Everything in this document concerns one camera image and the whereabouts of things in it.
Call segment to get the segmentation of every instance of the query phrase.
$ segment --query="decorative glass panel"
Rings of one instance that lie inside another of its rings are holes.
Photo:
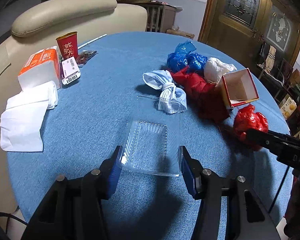
[[[224,13],[230,18],[253,27],[260,0],[227,0]]]
[[[291,34],[292,22],[276,6],[272,5],[266,39],[277,49],[285,51]]]

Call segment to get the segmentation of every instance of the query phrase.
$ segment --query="white plastic bag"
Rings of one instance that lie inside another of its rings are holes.
[[[204,66],[204,78],[209,83],[218,83],[222,75],[232,71],[237,71],[233,64],[223,63],[221,60],[211,57]]]

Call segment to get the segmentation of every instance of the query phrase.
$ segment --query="black cable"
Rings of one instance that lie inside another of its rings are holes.
[[[22,224],[24,224],[24,225],[26,225],[26,226],[28,225],[27,222],[24,222],[24,221],[21,220],[20,218],[14,216],[14,215],[11,215],[11,214],[9,214],[9,213],[0,212],[0,217],[12,218],[12,219],[17,220],[17,221],[19,221],[20,223],[22,223]]]
[[[7,223],[6,223],[6,234],[8,233],[9,222],[10,222],[10,218],[7,218]]]
[[[271,213],[271,211],[272,211],[272,209],[273,209],[273,207],[274,207],[274,204],[275,204],[275,202],[276,202],[276,200],[277,200],[277,197],[278,197],[278,195],[279,195],[279,193],[280,193],[280,190],[281,190],[281,188],[282,188],[282,186],[283,186],[284,180],[286,179],[286,176],[287,176],[287,174],[288,174],[289,168],[290,168],[290,166],[287,166],[286,172],[284,173],[284,176],[283,176],[283,178],[282,178],[282,180],[281,180],[281,183],[280,183],[280,186],[279,186],[279,188],[278,188],[277,194],[275,194],[275,197],[274,197],[274,199],[273,199],[273,201],[272,201],[272,204],[271,204],[271,206],[270,206],[270,208],[269,208],[269,210],[268,210],[268,213],[269,213],[269,214]]]

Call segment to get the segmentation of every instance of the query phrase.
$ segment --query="blue tablecloth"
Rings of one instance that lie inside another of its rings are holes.
[[[136,96],[160,94],[143,83],[142,74],[164,68],[168,54],[186,40],[163,33],[119,33],[83,48],[99,54],[81,68],[78,82],[58,90],[59,104],[47,111],[42,124],[43,152],[8,153],[12,187],[26,221],[58,174],[69,179],[81,177],[98,168],[122,143],[122,131]],[[193,43],[196,52],[243,69],[224,53],[197,41]],[[252,104],[267,117],[269,129],[288,134],[274,99],[253,78],[260,100]],[[226,120],[228,124],[233,124],[237,111],[232,111]],[[219,176],[246,177],[268,209],[286,166],[266,149],[253,153],[221,134],[213,122],[200,120],[191,106],[182,113],[182,119],[182,144],[190,155]],[[291,185],[289,172],[271,213],[275,224],[284,215]],[[182,176],[122,171],[117,191],[102,204],[112,239],[184,240],[191,238],[200,201],[188,194]],[[222,207],[219,239],[224,239],[225,234],[225,200]]]

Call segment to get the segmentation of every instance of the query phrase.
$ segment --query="cream leather sofa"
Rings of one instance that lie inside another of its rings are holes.
[[[0,116],[7,99],[21,91],[17,75],[28,57],[57,45],[58,36],[77,31],[82,44],[105,33],[145,31],[146,22],[144,8],[116,0],[50,0],[27,10],[0,45]],[[11,213],[17,204],[8,174],[6,153],[0,148],[0,212]]]

